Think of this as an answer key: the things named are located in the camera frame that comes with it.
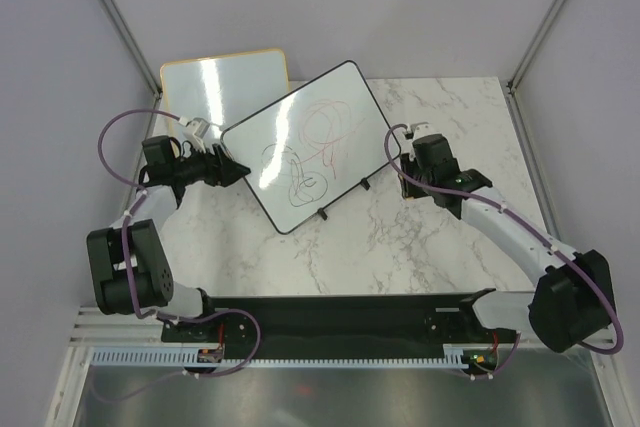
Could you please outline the black-framed whiteboard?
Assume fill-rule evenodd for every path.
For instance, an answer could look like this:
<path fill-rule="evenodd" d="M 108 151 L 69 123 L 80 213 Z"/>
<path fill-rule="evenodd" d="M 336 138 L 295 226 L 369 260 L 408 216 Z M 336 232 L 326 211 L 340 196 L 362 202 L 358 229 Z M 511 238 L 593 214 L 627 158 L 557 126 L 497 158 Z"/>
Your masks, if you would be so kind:
<path fill-rule="evenodd" d="M 287 235 L 401 153 L 359 66 L 347 60 L 220 137 L 250 169 L 245 181 L 274 229 Z"/>

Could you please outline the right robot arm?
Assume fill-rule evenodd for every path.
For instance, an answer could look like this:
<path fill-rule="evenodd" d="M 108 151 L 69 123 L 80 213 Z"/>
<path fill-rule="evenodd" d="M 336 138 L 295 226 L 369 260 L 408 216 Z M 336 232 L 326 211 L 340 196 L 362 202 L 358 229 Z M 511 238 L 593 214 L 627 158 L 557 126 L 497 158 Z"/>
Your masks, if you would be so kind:
<path fill-rule="evenodd" d="M 402 195 L 434 203 L 491 240 L 526 275 L 531 292 L 475 294 L 457 317 L 459 333 L 480 341 L 493 329 L 530 332 L 562 353 L 608 327 L 618 327 L 609 265 L 599 252 L 580 253 L 530 223 L 492 182 L 463 171 L 441 134 L 412 136 L 396 165 Z"/>

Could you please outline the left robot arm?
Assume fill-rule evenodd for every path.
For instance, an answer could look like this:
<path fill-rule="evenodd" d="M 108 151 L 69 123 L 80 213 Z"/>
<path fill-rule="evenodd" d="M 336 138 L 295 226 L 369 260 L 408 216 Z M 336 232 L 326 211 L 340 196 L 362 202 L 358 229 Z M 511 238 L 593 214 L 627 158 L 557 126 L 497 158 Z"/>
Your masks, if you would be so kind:
<path fill-rule="evenodd" d="M 111 226 L 88 234 L 86 246 L 94 296 L 105 315 L 140 319 L 184 319 L 184 329 L 198 341 L 218 332 L 217 314 L 206 309 L 201 288 L 174 280 L 160 238 L 166 220 L 181 206 L 187 187 L 204 183 L 229 187 L 250 169 L 233 161 L 218 144 L 177 154 L 177 140 L 166 135 L 142 143 L 146 165 L 131 206 Z"/>

